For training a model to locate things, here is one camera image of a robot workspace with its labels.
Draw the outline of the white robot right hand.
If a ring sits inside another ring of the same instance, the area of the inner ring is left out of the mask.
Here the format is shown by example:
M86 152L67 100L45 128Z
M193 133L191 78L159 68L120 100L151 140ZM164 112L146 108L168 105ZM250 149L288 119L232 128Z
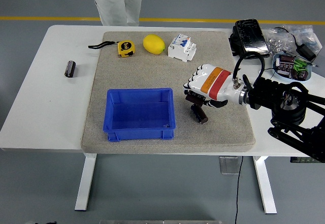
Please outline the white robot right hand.
M220 108L228 102L240 104L244 84L234 88L231 72L211 64L197 67L197 70L183 84L185 99L198 106Z

